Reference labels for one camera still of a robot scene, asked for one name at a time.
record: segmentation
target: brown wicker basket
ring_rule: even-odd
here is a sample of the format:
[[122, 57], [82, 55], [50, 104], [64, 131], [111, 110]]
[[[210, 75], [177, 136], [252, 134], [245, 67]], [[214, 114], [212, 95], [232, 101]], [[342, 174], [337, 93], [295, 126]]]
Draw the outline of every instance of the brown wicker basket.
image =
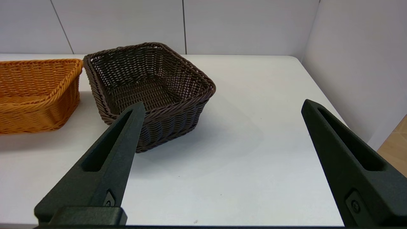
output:
[[85, 56], [83, 62], [106, 124], [129, 105], [144, 103], [137, 153], [192, 131], [216, 90], [202, 71], [161, 43], [105, 50]]

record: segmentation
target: white wall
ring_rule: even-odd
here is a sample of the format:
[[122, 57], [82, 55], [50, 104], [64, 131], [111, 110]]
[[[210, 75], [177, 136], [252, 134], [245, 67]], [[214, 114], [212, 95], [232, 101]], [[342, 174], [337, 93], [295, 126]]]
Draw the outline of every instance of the white wall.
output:
[[184, 0], [188, 54], [301, 58], [319, 0]]
[[0, 8], [0, 53], [156, 41], [181, 54], [301, 58], [318, 0], [0, 0]]
[[0, 0], [0, 53], [72, 53], [49, 0]]
[[182, 0], [53, 0], [74, 53], [163, 42], [185, 54]]
[[374, 149], [407, 113], [406, 12], [406, 0], [321, 0], [303, 60]]

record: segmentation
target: basket rim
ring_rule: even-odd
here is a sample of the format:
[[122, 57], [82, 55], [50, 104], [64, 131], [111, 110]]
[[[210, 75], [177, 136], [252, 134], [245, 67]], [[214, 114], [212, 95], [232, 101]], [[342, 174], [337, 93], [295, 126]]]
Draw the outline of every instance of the basket rim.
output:
[[16, 65], [16, 64], [45, 64], [45, 63], [60, 63], [73, 62], [76, 63], [72, 70], [63, 78], [60, 83], [43, 99], [37, 99], [24, 103], [2, 103], [0, 104], [0, 113], [13, 112], [20, 110], [37, 110], [52, 105], [58, 100], [67, 88], [76, 80], [82, 72], [83, 62], [81, 59], [35, 59], [21, 61], [2, 61], [0, 65]]
[[186, 67], [190, 71], [196, 72], [199, 75], [201, 75], [211, 85], [212, 88], [208, 87], [207, 90], [203, 90], [201, 93], [197, 94], [194, 97], [183, 99], [181, 101], [178, 101], [176, 103], [172, 103], [172, 104], [167, 105], [167, 106], [154, 108], [154, 109], [150, 110], [149, 112], [146, 112], [146, 117], [144, 119], [145, 123], [148, 123], [151, 119], [153, 119], [153, 117], [151, 117], [150, 114], [160, 113], [159, 111], [161, 111], [161, 110], [165, 110], [166, 112], [177, 112], [177, 111], [179, 112], [179, 109], [174, 109], [174, 107], [180, 107], [180, 106], [188, 107], [191, 104], [199, 103], [200, 100], [207, 100], [210, 97], [212, 97], [212, 95], [214, 95], [214, 93], [216, 91], [216, 86], [215, 86], [214, 82], [204, 72], [202, 72], [197, 67], [195, 69], [192, 68], [190, 65], [195, 66], [194, 64], [192, 64], [190, 61], [188, 61], [187, 59], [185, 59], [180, 54], [178, 54], [177, 52], [175, 52], [174, 50], [172, 50], [170, 47], [168, 47], [166, 44], [163, 44], [163, 43], [145, 42], [145, 43], [141, 43], [141, 44], [124, 46], [124, 47], [120, 46], [120, 47], [117, 47], [117, 48], [112, 48], [112, 49], [99, 51], [99, 52], [96, 52], [96, 53], [87, 54], [83, 58], [83, 64], [84, 64], [85, 69], [88, 68], [91, 71], [91, 74], [87, 74], [87, 75], [88, 75], [88, 78], [89, 79], [92, 78], [93, 82], [94, 82], [94, 85], [92, 85], [92, 81], [90, 80], [91, 87], [92, 87], [92, 93], [93, 93], [94, 97], [96, 97], [96, 96], [98, 97], [98, 100], [103, 104], [103, 109], [105, 111], [105, 115], [109, 116], [111, 119], [116, 119], [120, 114], [114, 114], [110, 110], [110, 107], [107, 105], [105, 96], [103, 95], [103, 93], [100, 90], [101, 83], [99, 81], [99, 78], [96, 76], [97, 72], [95, 71], [93, 65], [90, 63], [90, 59], [95, 57], [95, 56], [104, 55], [106, 53], [117, 52], [117, 51], [122, 51], [122, 50], [126, 50], [126, 49], [132, 49], [132, 48], [140, 48], [140, 47], [143, 47], [145, 45], [152, 45], [152, 44], [162, 47], [165, 51], [170, 52], [174, 57], [176, 57], [176, 58], [180, 59], [181, 61], [183, 61], [185, 63], [185, 65], [186, 65]]

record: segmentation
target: wicker basket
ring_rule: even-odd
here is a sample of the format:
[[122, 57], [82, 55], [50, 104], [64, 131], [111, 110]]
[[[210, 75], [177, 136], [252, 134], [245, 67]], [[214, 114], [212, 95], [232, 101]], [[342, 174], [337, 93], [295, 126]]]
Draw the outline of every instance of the wicker basket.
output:
[[144, 103], [137, 153], [192, 131], [216, 90], [202, 71], [161, 43], [105, 50], [83, 62], [105, 123], [110, 125], [129, 105]]
[[0, 133], [62, 127], [79, 103], [80, 59], [0, 62]]

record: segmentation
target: wooden surface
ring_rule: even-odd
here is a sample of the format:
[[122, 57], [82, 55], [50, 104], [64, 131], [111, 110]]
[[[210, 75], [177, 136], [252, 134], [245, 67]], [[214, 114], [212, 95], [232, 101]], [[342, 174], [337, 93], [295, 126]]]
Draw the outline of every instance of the wooden surface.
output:
[[407, 115], [377, 152], [407, 177]]

